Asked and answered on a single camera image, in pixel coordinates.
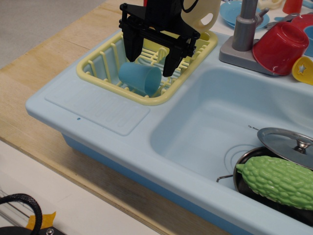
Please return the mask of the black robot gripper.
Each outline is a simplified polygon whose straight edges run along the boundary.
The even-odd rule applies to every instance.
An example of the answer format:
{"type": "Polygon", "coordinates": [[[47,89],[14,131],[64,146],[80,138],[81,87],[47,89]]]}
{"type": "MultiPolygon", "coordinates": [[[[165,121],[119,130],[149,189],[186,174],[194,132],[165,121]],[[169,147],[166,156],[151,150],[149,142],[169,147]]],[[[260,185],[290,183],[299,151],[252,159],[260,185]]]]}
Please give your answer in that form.
{"type": "Polygon", "coordinates": [[[134,62],[142,52],[143,41],[148,39],[169,48],[163,76],[172,76],[182,59],[192,56],[200,33],[181,17],[180,0],[145,0],[144,5],[120,5],[125,54],[134,62]]]}

